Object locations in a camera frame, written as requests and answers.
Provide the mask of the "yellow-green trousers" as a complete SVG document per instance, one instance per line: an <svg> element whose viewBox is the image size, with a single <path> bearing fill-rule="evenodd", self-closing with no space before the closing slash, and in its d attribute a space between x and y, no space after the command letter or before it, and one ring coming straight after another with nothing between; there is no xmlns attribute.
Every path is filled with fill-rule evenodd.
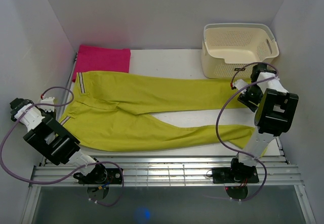
<svg viewBox="0 0 324 224"><path fill-rule="evenodd" d="M174 79L89 71L75 81L60 123L82 146L108 152L159 151L227 141L244 148L255 129L241 124L178 127L154 113L242 108L220 79Z"/></svg>

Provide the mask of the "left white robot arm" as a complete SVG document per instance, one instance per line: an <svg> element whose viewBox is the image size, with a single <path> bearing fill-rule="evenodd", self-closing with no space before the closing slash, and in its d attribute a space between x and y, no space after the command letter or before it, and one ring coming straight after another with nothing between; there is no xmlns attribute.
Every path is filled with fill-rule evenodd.
<svg viewBox="0 0 324 224"><path fill-rule="evenodd" d="M81 184L103 184L108 180L104 165L84 154L80 141L63 127L69 117L56 120L54 97L44 98L38 104L29 99L15 98L10 103L11 120L27 128L23 139L55 165L69 164L78 170L73 177Z"/></svg>

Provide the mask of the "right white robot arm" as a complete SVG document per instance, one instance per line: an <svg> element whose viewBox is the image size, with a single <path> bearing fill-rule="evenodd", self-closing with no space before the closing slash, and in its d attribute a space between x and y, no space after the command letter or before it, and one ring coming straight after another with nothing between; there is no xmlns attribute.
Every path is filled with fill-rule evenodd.
<svg viewBox="0 0 324 224"><path fill-rule="evenodd" d="M231 87L240 91L238 101L255 114L255 130L228 170L234 182L248 183L257 177L257 160L275 137L289 131L299 102L297 94L282 86L274 67L268 63L252 63L252 67L250 85L241 79L231 81Z"/></svg>

